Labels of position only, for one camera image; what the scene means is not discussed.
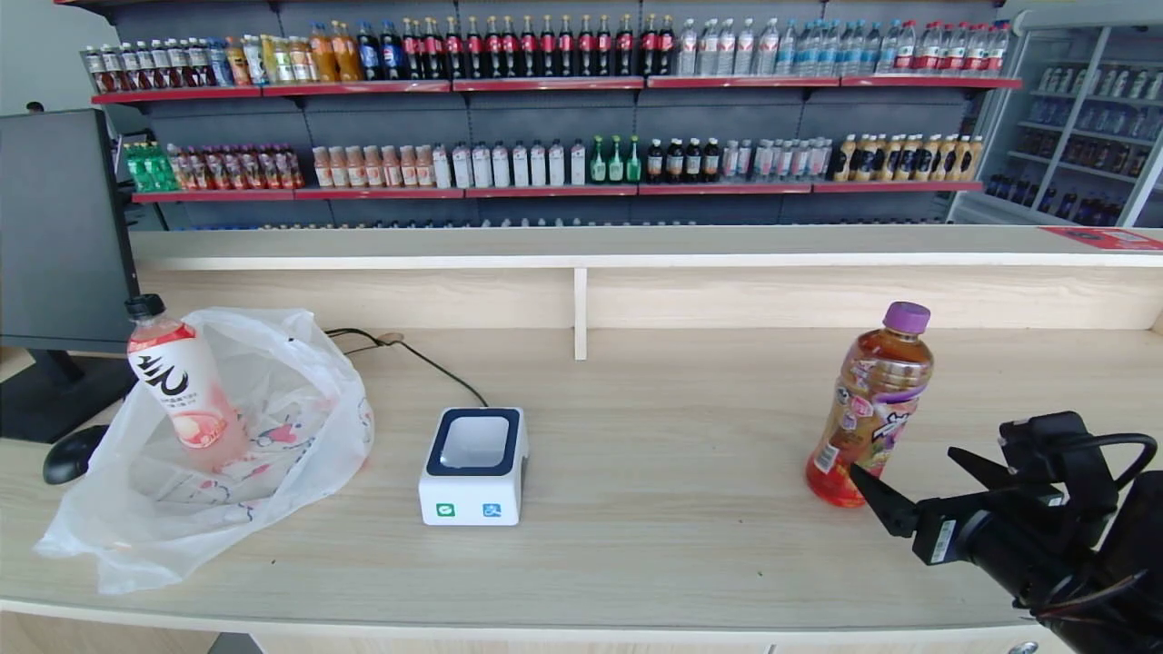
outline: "green bottle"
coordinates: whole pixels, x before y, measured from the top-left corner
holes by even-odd
[[[622,137],[614,135],[612,140],[614,141],[614,154],[609,157],[609,183],[621,184],[622,172],[626,170],[622,163]]]
[[[637,184],[642,179],[642,161],[638,159],[638,136],[630,136],[630,158],[626,162],[626,180]]]
[[[593,137],[593,161],[590,162],[590,180],[594,184],[606,182],[606,159],[601,158],[601,136]]]

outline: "black cable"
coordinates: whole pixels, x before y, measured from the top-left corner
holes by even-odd
[[[1135,477],[1147,469],[1151,458],[1155,458],[1155,453],[1158,452],[1158,443],[1155,439],[1148,436],[1147,434],[1107,434],[1105,436],[1084,436],[1078,440],[1066,441],[1050,449],[1050,453],[1062,454],[1064,452],[1106,447],[1108,445],[1143,446],[1143,452],[1139,454],[1139,458],[1135,458],[1130,465],[1127,465],[1127,469],[1122,471],[1122,475],[1119,475],[1119,478],[1115,479],[1114,485],[1118,486],[1119,490],[1125,489],[1128,484],[1130,484],[1130,482],[1135,481]]]
[[[436,370],[440,370],[445,376],[448,376],[449,379],[452,379],[457,384],[461,384],[462,386],[464,386],[470,393],[473,394],[473,397],[477,398],[477,401],[479,401],[481,406],[484,406],[486,408],[488,407],[488,401],[485,400],[485,397],[483,394],[480,394],[479,392],[477,392],[477,389],[472,388],[472,384],[469,384],[464,379],[457,377],[448,368],[444,368],[443,365],[441,365],[441,364],[436,363],[435,361],[428,358],[422,353],[420,353],[420,350],[418,350],[416,348],[409,346],[408,343],[405,343],[400,339],[397,339],[397,340],[393,340],[393,341],[384,341],[381,339],[377,339],[376,336],[372,336],[371,334],[369,334],[368,332],[364,332],[363,329],[357,329],[355,327],[340,327],[337,329],[328,329],[328,330],[326,330],[323,333],[327,334],[328,336],[333,337],[333,339],[336,337],[336,336],[344,336],[344,335],[348,335],[348,334],[355,334],[355,335],[358,335],[358,336],[363,336],[363,337],[368,339],[369,341],[371,341],[372,343],[374,343],[374,344],[371,344],[371,346],[366,346],[366,347],[362,347],[362,348],[356,348],[354,350],[345,351],[345,353],[343,353],[344,355],[352,355],[352,354],[356,354],[358,351],[372,350],[372,349],[377,349],[377,348],[387,348],[387,347],[392,347],[392,346],[404,346],[404,349],[406,349],[406,350],[411,351],[412,354],[416,355],[416,357],[419,357],[421,361],[423,361],[428,365],[431,365]]]

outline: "orange tea bottle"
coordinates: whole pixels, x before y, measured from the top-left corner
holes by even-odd
[[[905,422],[933,375],[933,353],[920,340],[929,310],[892,303],[884,328],[861,334],[836,378],[820,445],[807,462],[807,485],[836,506],[862,506],[852,463],[879,477]]]

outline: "robotic arm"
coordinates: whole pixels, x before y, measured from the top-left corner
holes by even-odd
[[[1000,433],[1008,467],[949,448],[983,492],[913,503],[857,465],[851,478],[890,534],[915,534],[913,553],[927,566],[982,568],[1015,609],[1079,654],[1163,653],[1163,471],[1143,472],[1155,440],[1093,436],[1069,411],[1007,422]],[[1115,479],[1100,448],[1122,443],[1143,450]],[[1069,499],[1054,483],[1065,484]]]

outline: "plastic bag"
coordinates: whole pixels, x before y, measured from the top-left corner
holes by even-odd
[[[250,452],[220,474],[187,461],[137,384],[35,550],[94,554],[102,593],[178,583],[247,535],[340,490],[371,450],[363,381],[305,310],[207,308],[205,335]]]

